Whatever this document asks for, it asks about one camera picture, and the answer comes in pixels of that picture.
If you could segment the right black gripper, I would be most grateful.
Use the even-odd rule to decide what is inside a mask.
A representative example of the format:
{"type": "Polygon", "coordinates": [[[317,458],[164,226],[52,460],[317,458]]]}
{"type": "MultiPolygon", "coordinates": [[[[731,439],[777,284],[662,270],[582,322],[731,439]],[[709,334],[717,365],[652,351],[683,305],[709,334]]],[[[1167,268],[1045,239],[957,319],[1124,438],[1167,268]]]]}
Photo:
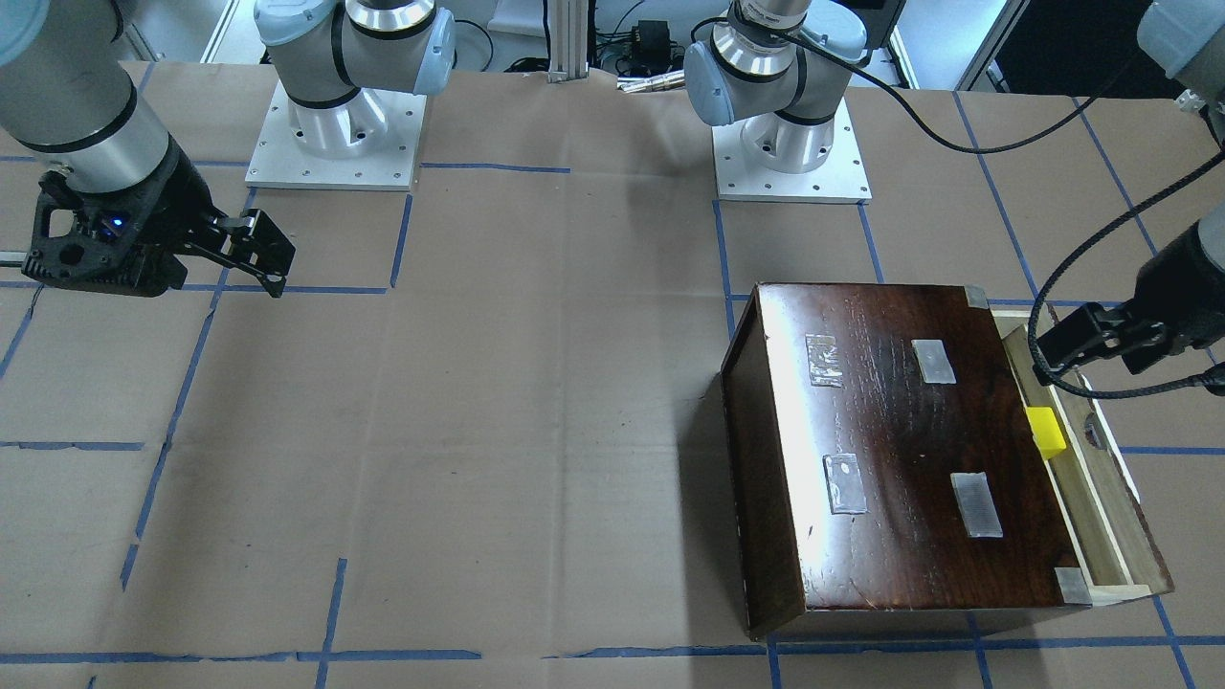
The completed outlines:
{"type": "Polygon", "coordinates": [[[260,208],[216,208],[209,188],[180,145],[145,180],[113,192],[69,188],[61,170],[44,170],[36,197],[26,278],[67,291],[153,298],[187,280],[180,255],[254,275],[278,300],[295,248],[260,208]],[[218,221],[225,218],[225,233],[218,221]],[[227,238],[229,248],[223,250],[227,238]]]}

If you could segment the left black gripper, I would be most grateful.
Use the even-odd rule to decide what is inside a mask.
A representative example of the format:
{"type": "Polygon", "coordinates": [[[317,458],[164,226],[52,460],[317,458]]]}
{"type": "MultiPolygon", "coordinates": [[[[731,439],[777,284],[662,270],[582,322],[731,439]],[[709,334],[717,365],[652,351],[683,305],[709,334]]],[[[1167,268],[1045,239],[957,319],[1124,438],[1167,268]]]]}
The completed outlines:
{"type": "Polygon", "coordinates": [[[1038,383],[1063,387],[1060,374],[1072,367],[1122,353],[1129,374],[1140,374],[1187,347],[1215,345],[1224,333],[1223,262],[1224,219],[1204,215],[1139,270],[1125,305],[1082,304],[1038,337],[1047,367],[1034,369],[1038,383]]]}

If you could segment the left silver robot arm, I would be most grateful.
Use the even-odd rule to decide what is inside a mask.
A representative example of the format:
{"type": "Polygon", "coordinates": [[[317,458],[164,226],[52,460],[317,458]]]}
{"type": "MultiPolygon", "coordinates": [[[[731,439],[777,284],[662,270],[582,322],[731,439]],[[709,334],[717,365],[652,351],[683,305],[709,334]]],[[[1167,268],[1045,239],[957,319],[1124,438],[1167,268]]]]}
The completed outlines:
{"type": "MultiPolygon", "coordinates": [[[[862,39],[858,13],[832,1],[810,1],[806,9],[806,13],[797,13],[786,26],[771,26],[752,5],[740,1],[704,18],[710,36],[695,40],[685,54],[686,89],[702,121],[724,126],[771,115],[778,116],[780,123],[818,128],[831,123],[833,116],[815,112],[809,97],[839,103],[854,76],[865,78],[895,101],[933,143],[971,154],[978,161],[1038,143],[1083,116],[1084,105],[1076,105],[1058,121],[1014,143],[979,145],[974,139],[956,143],[925,123],[900,89],[869,74],[871,53],[862,39]]],[[[1188,230],[1176,235],[1140,267],[1128,300],[1114,308],[1101,302],[1080,302],[1054,327],[1038,330],[1038,319],[1051,292],[1077,260],[1125,224],[1138,223],[1143,212],[1189,188],[1221,163],[1223,152],[1216,151],[1166,188],[1129,205],[1082,240],[1049,278],[1030,284],[1033,299],[1025,322],[1025,348],[1040,384],[1098,400],[1138,398],[1176,389],[1223,394],[1223,365],[1149,387],[1089,389],[1066,379],[1076,367],[1112,358],[1125,362],[1128,371],[1143,371],[1182,349],[1205,348],[1221,340],[1223,230],[1209,230],[1202,219],[1194,221],[1188,230]]]]}

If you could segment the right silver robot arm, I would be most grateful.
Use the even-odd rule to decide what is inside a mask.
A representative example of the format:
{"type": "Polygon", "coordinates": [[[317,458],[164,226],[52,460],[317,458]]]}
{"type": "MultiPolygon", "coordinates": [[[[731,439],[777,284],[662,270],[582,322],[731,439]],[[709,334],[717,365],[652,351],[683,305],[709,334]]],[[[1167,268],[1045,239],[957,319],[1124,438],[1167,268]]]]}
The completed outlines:
{"type": "Polygon", "coordinates": [[[250,115],[258,188],[408,190],[456,20],[434,1],[5,1],[2,148],[42,168],[31,238],[2,262],[50,288],[153,298],[185,257],[278,297],[295,249],[258,208],[225,213],[165,116],[250,115]]]}

